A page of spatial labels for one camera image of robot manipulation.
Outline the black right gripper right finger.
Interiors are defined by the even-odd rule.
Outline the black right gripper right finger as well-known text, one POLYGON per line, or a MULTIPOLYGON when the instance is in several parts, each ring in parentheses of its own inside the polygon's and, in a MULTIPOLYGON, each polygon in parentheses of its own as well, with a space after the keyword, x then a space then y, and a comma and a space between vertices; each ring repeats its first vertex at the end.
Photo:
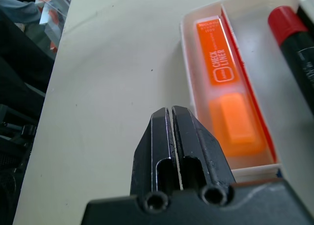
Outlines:
POLYGON ((235 178, 219 142, 188 108, 173 106, 172 116, 183 189, 207 204, 228 204, 235 178))

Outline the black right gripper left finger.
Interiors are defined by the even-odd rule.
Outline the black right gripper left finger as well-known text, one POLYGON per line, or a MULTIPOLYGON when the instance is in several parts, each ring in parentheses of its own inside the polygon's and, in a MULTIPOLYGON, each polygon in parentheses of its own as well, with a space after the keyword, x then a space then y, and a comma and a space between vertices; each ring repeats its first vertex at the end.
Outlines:
POLYGON ((177 162, 169 110, 154 112, 133 156, 130 194, 147 212, 161 212, 177 190, 177 162))

